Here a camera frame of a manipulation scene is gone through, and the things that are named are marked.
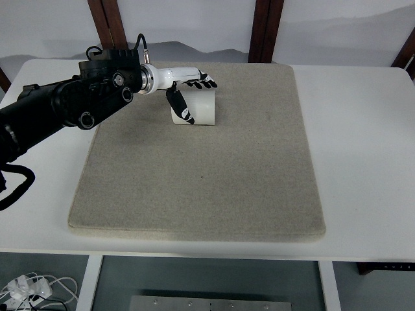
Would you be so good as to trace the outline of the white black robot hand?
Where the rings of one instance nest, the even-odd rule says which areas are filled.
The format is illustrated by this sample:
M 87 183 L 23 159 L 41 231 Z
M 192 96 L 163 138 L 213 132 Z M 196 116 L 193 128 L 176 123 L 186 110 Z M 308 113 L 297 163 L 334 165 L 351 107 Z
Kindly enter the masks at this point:
M 142 65 L 142 94 L 151 94 L 157 90 L 166 90 L 166 98 L 173 112 L 181 120 L 194 124 L 186 101 L 174 83 L 186 84 L 197 89 L 217 88 L 216 82 L 207 73 L 196 67 L 173 67 L 158 69 L 151 64 Z

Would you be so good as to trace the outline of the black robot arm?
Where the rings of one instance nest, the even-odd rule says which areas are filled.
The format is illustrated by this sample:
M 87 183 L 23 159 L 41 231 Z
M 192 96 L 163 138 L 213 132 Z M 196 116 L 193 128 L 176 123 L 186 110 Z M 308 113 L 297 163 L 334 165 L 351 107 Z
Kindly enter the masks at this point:
M 44 86 L 24 86 L 17 101 L 1 109 L 1 164 L 15 161 L 64 127 L 94 128 L 129 104 L 136 93 L 164 90 L 175 114 L 194 124 L 177 86 L 216 87 L 196 67 L 154 67 L 147 49 L 143 50 L 143 63 L 137 47 L 90 47 L 86 52 L 88 59 L 79 63 L 79 75 Z

